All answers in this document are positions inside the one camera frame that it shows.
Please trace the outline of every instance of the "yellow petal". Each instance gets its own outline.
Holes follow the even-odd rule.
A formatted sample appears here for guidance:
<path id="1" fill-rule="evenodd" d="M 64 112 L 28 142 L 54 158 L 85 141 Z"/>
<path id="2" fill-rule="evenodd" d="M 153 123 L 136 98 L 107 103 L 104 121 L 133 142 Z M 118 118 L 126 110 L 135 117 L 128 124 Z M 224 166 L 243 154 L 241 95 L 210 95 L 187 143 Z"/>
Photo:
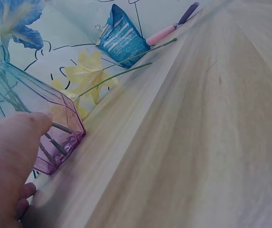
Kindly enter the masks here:
<path id="1" fill-rule="evenodd" d="M 85 92 L 86 90 L 94 87 L 101 81 L 101 73 L 102 71 L 95 71 L 90 73 L 87 77 L 83 79 L 80 83 L 79 89 L 80 92 Z"/>
<path id="2" fill-rule="evenodd" d="M 73 102 L 74 102 L 74 105 L 75 105 L 76 110 L 78 110 L 78 109 L 79 109 L 80 98 L 78 97 L 78 98 L 75 99 Z"/>
<path id="3" fill-rule="evenodd" d="M 79 108 L 78 113 L 82 120 L 88 115 L 88 111 L 84 108 Z"/>
<path id="4" fill-rule="evenodd" d="M 81 83 L 83 78 L 86 77 L 91 72 L 86 70 L 82 66 L 68 66 L 65 67 L 65 74 L 68 80 L 76 83 Z"/>
<path id="5" fill-rule="evenodd" d="M 114 78 L 104 82 L 102 85 L 112 87 L 112 86 L 115 86 L 117 84 L 118 84 L 118 79 L 114 77 Z"/>
<path id="6" fill-rule="evenodd" d="M 55 79 L 51 82 L 51 86 L 57 90 L 65 90 L 62 86 L 60 79 Z"/>
<path id="7" fill-rule="evenodd" d="M 92 91 L 90 91 L 95 104 L 99 101 L 99 93 L 101 91 L 101 88 L 102 86 L 98 86 L 98 88 L 94 88 Z"/>
<path id="8" fill-rule="evenodd" d="M 111 77 L 111 75 L 109 73 L 107 73 L 106 71 L 103 71 L 102 80 L 105 80 L 105 79 L 110 78 L 110 77 Z M 118 84 L 118 79 L 114 77 L 114 78 L 104 82 L 102 85 L 111 87 L 111 86 L 115 86 L 117 84 Z"/>
<path id="9" fill-rule="evenodd" d="M 97 71 L 102 69 L 102 60 L 101 60 L 101 53 L 100 51 L 95 51 L 89 56 L 86 54 L 86 50 L 84 50 L 78 57 L 78 61 L 87 70 L 90 71 Z"/>

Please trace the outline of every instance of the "flower stem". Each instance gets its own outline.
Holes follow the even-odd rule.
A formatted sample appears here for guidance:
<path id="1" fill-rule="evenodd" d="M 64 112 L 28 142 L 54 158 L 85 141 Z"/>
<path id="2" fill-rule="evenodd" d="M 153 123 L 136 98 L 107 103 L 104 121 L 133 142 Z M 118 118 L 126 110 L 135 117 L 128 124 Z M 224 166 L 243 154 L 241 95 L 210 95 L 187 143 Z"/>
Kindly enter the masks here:
<path id="1" fill-rule="evenodd" d="M 108 67 L 104 68 L 103 70 L 106 70 L 106 69 L 108 69 L 108 68 L 111 68 L 111 67 L 114 67 L 114 66 L 120 65 L 121 63 L 125 63 L 125 62 L 127 62 L 127 61 L 130 61 L 131 59 L 134 59 L 134 58 L 137 58 L 137 57 L 143 56 L 143 55 L 145 55 L 145 54 L 147 54 L 147 53 L 149 53 L 149 52 L 151 52 L 151 51 L 157 50 L 157 49 L 159 49 L 159 48 L 161 48 L 161 47 L 164 47 L 164 46 L 166 46 L 166 45 L 168 45 L 168 44 L 170 44 L 170 43 L 173 43 L 173 42 L 175 42 L 175 41 L 177 41 L 177 38 L 173 38 L 172 40 L 170 40 L 169 42 L 166 42 L 165 44 L 162 44 L 162 45 L 160 45 L 160 46 L 158 46 L 158 47 L 154 47 L 153 49 L 148 50 L 148 51 L 145 51 L 145 52 L 140 53 L 140 54 L 138 54 L 138 55 L 135 55 L 135 56 L 129 57 L 129 58 L 127 58 L 126 60 L 123 60 L 123 61 L 121 61 L 121 62 L 119 62 L 119 63 L 113 64 L 113 65 L 110 65 L 110 66 L 108 66 Z"/>
<path id="2" fill-rule="evenodd" d="M 63 155 L 67 155 L 67 152 L 65 151 L 65 149 L 56 142 L 56 140 L 52 139 L 51 136 L 48 134 L 48 133 L 45 133 L 44 134 L 48 139 L 49 141 L 60 151 L 61 154 Z"/>
<path id="3" fill-rule="evenodd" d="M 47 150 L 45 149 L 45 147 L 43 146 L 43 144 L 40 142 L 39 147 L 41 149 L 41 151 L 45 154 L 45 156 L 47 157 L 47 159 L 54 165 L 57 166 L 56 160 L 47 152 Z"/>
<path id="4" fill-rule="evenodd" d="M 52 123 L 52 126 L 53 127 L 55 127 L 55 128 L 57 128 L 57 129 L 60 129 L 60 130 L 62 130 L 63 132 L 67 132 L 67 133 L 69 133 L 69 134 L 72 134 L 73 132 L 68 128 L 68 127 L 65 127 L 65 126 L 63 126 L 63 125 L 60 125 L 60 124 L 58 124 L 58 123 Z"/>
<path id="5" fill-rule="evenodd" d="M 125 71 L 123 71 L 123 72 L 121 72 L 121 73 L 118 73 L 118 74 L 116 74 L 116 75 L 114 75 L 114 76 L 111 76 L 111 77 L 109 77 L 109 78 L 103 80 L 102 82 L 96 84 L 94 87 L 92 87 L 92 88 L 86 90 L 84 93 L 81 93 L 78 97 L 83 96 L 84 94 L 88 93 L 89 91 L 93 90 L 94 88 L 98 87 L 99 85 L 103 84 L 104 82 L 106 82 L 106 81 L 108 81 L 108 80 L 111 80 L 111 79 L 114 78 L 114 77 L 123 75 L 123 74 L 128 73 L 128 72 L 133 71 L 133 70 L 137 70 L 137 69 L 139 69 L 139 68 L 142 68 L 142 67 L 147 66 L 147 65 L 150 65 L 150 64 L 152 64 L 152 62 L 143 64 L 143 65 L 140 65 L 140 66 L 137 66 L 137 67 L 134 67 L 134 68 L 129 69 L 129 70 L 125 70 Z"/>

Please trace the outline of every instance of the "wooden surface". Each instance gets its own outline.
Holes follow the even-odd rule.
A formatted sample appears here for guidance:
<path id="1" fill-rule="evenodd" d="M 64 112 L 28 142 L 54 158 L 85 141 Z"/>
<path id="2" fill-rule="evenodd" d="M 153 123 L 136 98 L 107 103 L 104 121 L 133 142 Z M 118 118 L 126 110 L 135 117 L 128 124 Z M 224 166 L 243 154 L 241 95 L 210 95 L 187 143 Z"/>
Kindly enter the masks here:
<path id="1" fill-rule="evenodd" d="M 37 179 L 25 227 L 272 228 L 272 0 L 216 0 L 173 37 Z"/>

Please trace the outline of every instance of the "glass vase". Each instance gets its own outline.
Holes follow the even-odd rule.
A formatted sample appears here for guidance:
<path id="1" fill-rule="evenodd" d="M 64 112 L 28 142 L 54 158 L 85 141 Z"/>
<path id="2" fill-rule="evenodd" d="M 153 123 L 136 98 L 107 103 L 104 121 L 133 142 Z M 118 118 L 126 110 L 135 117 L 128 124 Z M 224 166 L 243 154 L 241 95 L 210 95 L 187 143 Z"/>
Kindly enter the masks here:
<path id="1" fill-rule="evenodd" d="M 63 93 L 9 62 L 9 52 L 0 46 L 0 119 L 22 112 L 50 112 L 53 126 L 40 140 L 35 169 L 54 173 L 85 136 L 74 103 Z"/>

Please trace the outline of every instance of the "blue packet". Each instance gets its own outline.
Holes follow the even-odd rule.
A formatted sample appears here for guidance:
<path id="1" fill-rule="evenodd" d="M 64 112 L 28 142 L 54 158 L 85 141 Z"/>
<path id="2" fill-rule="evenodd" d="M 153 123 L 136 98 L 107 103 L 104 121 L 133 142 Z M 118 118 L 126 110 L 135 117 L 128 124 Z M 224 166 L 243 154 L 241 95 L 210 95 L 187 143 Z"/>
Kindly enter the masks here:
<path id="1" fill-rule="evenodd" d="M 117 62 L 150 50 L 150 46 L 141 37 L 132 21 L 116 4 L 112 6 L 110 17 L 96 45 Z M 130 68 L 140 58 L 122 63 L 122 66 Z"/>

